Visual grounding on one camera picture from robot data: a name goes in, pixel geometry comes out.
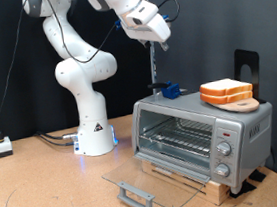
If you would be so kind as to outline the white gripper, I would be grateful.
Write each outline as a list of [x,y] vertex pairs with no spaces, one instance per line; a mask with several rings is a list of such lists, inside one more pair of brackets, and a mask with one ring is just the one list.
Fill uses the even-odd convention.
[[158,13],[158,7],[146,0],[141,0],[132,10],[120,15],[123,30],[131,39],[142,41],[145,48],[150,41],[160,43],[163,51],[168,51],[167,39],[171,31],[167,22]]

